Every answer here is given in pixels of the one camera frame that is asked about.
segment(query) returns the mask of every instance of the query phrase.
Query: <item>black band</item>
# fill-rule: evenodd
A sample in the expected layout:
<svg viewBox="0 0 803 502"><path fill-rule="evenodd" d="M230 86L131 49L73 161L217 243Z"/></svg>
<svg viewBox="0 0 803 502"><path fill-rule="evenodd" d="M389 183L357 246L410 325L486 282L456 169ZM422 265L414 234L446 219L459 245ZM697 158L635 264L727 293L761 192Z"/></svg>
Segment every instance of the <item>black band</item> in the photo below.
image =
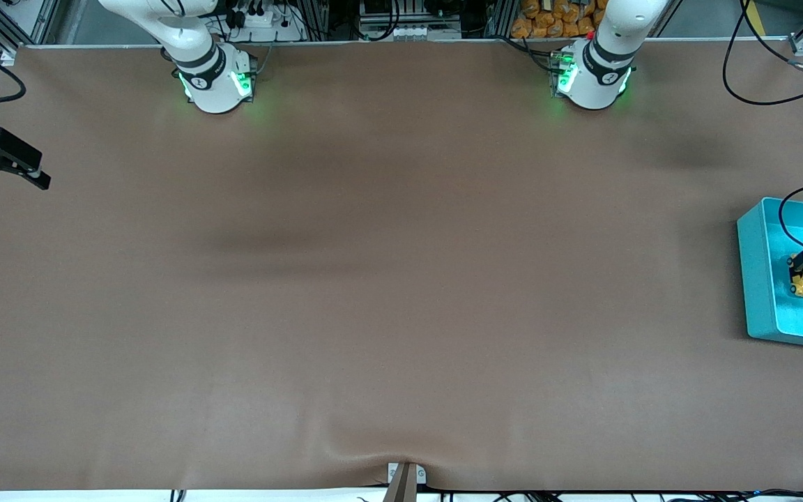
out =
<svg viewBox="0 0 803 502"><path fill-rule="evenodd" d="M172 58L172 63L175 63L177 66L185 66L187 68L196 68L198 66L202 66L207 61L210 61L211 59L213 59L213 55L216 54L216 47L217 47L217 45L215 44L215 42L211 42L210 43L210 50L206 51L206 54L204 54L203 56L195 59L194 61L181 61L181 60L178 60L178 59L173 57Z"/></svg>
<svg viewBox="0 0 803 502"><path fill-rule="evenodd" d="M584 67L590 71L590 74L596 77L597 83L602 86L615 85L628 71L628 66L622 66L621 68L603 66L603 64L597 61L593 57L593 54L590 53L590 44L584 45L584 52L581 56L584 60Z"/></svg>
<svg viewBox="0 0 803 502"><path fill-rule="evenodd" d="M609 61L609 63L615 63L616 61L627 61L634 57L634 54L637 54L637 51L633 51L633 53L630 54L613 54L599 44L599 37L594 37L588 45L592 45L593 50L597 51L599 57Z"/></svg>
<svg viewBox="0 0 803 502"><path fill-rule="evenodd" d="M222 74L225 70L225 51L219 47L219 59L216 60L214 66L209 70L201 71L200 73L188 73L182 71L181 75L185 78L185 82L190 84L194 89L206 90L213 86L213 80Z"/></svg>

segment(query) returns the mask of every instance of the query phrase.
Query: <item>brown table surface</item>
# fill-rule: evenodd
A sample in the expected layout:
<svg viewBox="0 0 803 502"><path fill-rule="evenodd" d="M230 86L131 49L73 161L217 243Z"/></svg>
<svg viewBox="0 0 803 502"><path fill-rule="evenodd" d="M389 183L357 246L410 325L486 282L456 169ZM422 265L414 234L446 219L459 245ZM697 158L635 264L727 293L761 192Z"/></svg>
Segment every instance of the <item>brown table surface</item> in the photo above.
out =
<svg viewBox="0 0 803 502"><path fill-rule="evenodd" d="M0 489L803 489L734 226L803 185L803 101L723 50L586 112L500 43L281 47L220 116L155 50L20 51L54 181L0 174Z"/></svg>

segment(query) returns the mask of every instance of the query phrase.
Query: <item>blue plastic tray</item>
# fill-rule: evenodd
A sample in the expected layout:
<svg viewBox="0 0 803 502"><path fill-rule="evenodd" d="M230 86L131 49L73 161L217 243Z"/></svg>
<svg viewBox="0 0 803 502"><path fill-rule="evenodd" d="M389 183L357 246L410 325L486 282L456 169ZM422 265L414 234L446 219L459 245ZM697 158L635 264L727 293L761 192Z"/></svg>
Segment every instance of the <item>blue plastic tray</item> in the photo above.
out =
<svg viewBox="0 0 803 502"><path fill-rule="evenodd" d="M764 198L736 223L745 315L750 336L803 345L803 298L789 292L786 265L787 258L801 247L780 227L780 201ZM783 219L789 231L803 241L803 202L786 203Z"/></svg>

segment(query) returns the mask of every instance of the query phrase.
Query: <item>green led light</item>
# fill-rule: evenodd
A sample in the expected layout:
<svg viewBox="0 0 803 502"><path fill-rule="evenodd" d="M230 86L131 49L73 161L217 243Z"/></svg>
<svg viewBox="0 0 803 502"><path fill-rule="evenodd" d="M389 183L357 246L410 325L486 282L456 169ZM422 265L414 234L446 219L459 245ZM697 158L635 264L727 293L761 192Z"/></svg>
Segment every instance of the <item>green led light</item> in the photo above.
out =
<svg viewBox="0 0 803 502"><path fill-rule="evenodd" d="M191 99L191 89L188 88L188 82L185 81L185 76L181 73L178 74L178 79L181 80L181 85L185 88L185 96Z"/></svg>
<svg viewBox="0 0 803 502"><path fill-rule="evenodd" d="M231 79L234 81L237 92L239 92L240 95L247 96L250 94L250 78L248 76L232 71Z"/></svg>
<svg viewBox="0 0 803 502"><path fill-rule="evenodd" d="M631 69L628 68L627 73L625 73L625 76L622 78L622 86L618 88L618 94L625 92L625 88L627 88L627 78L630 76L631 76Z"/></svg>
<svg viewBox="0 0 803 502"><path fill-rule="evenodd" d="M557 90L559 92L566 93L572 89L572 82L574 82L574 78L578 75L578 66L575 63L571 63L566 71L562 75L560 75L560 83L558 83Z"/></svg>

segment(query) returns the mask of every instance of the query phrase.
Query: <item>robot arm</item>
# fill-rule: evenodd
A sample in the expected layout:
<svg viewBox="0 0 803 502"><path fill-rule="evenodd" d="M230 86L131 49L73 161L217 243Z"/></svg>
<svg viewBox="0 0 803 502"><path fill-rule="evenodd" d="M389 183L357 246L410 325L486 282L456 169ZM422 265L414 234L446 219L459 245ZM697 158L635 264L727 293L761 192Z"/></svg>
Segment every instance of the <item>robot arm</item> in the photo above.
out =
<svg viewBox="0 0 803 502"><path fill-rule="evenodd" d="M667 0L609 0L595 36L562 49L572 62L557 80L558 94L574 104L599 110L625 90L631 62Z"/></svg>
<svg viewBox="0 0 803 502"><path fill-rule="evenodd" d="M131 20L165 48L178 67L185 94L198 108L222 114L252 99L250 55L217 43L202 16L219 0L99 0L105 9Z"/></svg>

